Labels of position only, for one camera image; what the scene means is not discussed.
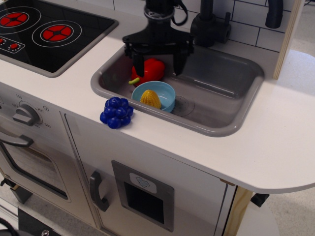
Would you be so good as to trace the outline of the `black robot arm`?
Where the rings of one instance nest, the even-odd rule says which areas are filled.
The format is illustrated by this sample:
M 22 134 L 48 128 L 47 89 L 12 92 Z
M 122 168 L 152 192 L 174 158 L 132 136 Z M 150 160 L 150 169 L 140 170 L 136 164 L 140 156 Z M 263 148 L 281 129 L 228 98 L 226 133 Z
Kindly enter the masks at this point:
M 176 6 L 188 12 L 181 0 L 147 0 L 144 7 L 147 26 L 142 31 L 123 37 L 125 55 L 132 59 L 137 75 L 144 75 L 144 56 L 151 55 L 172 55 L 174 73 L 182 73 L 194 47 L 190 33 L 171 26 L 171 23 L 181 26 L 187 22 L 187 18 L 180 23 L 175 22 Z

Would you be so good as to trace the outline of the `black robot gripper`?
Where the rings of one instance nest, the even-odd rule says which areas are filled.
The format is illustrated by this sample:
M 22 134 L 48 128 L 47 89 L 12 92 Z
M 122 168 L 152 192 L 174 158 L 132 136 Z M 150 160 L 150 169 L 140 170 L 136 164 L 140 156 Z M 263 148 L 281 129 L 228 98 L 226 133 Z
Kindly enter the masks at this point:
M 148 20 L 147 26 L 137 32 L 123 37 L 125 55 L 132 58 L 136 74 L 144 76 L 144 55 L 173 55 L 175 75 L 180 75 L 187 58 L 193 53 L 193 37 L 183 31 L 172 28 L 174 7 L 154 9 L 144 8 Z

